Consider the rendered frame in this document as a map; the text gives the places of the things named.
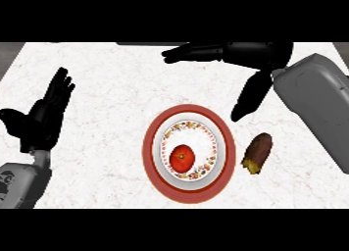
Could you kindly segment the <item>white plate with red rim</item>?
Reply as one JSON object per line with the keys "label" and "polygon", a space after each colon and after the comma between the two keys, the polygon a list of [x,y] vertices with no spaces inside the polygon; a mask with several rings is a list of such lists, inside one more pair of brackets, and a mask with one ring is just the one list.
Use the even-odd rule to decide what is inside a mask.
{"label": "white plate with red rim", "polygon": [[219,115],[198,105],[168,108],[154,119],[142,146],[148,178],[179,203],[210,200],[225,189],[236,165],[236,146]]}

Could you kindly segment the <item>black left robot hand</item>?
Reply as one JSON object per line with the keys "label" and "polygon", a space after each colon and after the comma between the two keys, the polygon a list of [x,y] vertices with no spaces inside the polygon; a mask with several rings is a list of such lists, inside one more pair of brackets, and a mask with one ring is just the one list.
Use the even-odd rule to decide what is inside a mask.
{"label": "black left robot hand", "polygon": [[58,142],[64,113],[75,88],[68,70],[59,68],[41,99],[28,114],[15,109],[0,110],[0,120],[12,136],[21,139],[21,152],[49,151]]}

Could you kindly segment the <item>brown eggplant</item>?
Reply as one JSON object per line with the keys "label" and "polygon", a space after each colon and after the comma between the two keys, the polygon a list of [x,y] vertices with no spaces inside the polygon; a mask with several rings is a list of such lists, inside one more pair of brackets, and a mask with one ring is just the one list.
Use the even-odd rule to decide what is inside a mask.
{"label": "brown eggplant", "polygon": [[260,173],[262,166],[270,154],[272,145],[272,136],[269,133],[263,132],[253,139],[245,149],[242,165],[253,175]]}

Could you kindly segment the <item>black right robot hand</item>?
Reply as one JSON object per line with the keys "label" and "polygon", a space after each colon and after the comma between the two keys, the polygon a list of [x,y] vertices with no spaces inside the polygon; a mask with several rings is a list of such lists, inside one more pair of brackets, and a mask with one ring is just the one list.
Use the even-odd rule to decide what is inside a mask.
{"label": "black right robot hand", "polygon": [[293,50],[293,42],[188,42],[164,51],[163,56],[167,64],[223,61],[256,69],[231,113],[232,121],[236,122],[257,110],[273,84],[272,72],[287,67]]}

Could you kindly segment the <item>red tomato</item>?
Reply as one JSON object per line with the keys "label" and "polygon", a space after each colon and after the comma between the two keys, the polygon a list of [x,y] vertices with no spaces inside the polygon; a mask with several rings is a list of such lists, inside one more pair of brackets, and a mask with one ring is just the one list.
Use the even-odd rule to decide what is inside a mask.
{"label": "red tomato", "polygon": [[186,173],[194,166],[195,154],[191,147],[180,144],[170,155],[170,165],[180,174]]}

